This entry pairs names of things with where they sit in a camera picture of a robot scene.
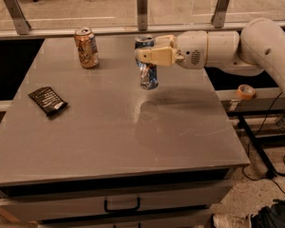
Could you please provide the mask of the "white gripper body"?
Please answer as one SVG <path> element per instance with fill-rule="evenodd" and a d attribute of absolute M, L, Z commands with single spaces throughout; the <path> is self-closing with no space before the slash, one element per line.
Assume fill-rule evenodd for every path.
<path fill-rule="evenodd" d="M 205 66 L 208 45 L 208 33 L 202 30 L 186 31 L 177 39 L 177 49 L 182 56 L 177 60 L 180 67 L 201 69 Z"/>

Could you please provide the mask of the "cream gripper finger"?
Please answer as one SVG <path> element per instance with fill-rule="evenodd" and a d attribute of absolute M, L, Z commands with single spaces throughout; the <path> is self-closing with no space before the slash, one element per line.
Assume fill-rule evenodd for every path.
<path fill-rule="evenodd" d="M 143 47 L 135 50 L 136 59 L 144 64 L 172 66 L 185 57 L 172 47 Z"/>
<path fill-rule="evenodd" d="M 173 47 L 176 37 L 174 35 L 163 35 L 155 38 L 155 47 Z"/>

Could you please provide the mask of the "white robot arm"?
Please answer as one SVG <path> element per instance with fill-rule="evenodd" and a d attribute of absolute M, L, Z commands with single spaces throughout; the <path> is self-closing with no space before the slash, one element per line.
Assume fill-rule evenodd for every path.
<path fill-rule="evenodd" d="M 135 58 L 143 65 L 216 67 L 240 76 L 265 71 L 285 96 L 285 32 L 270 19 L 254 19 L 240 32 L 189 30 L 178 36 L 141 36 L 137 41 Z"/>

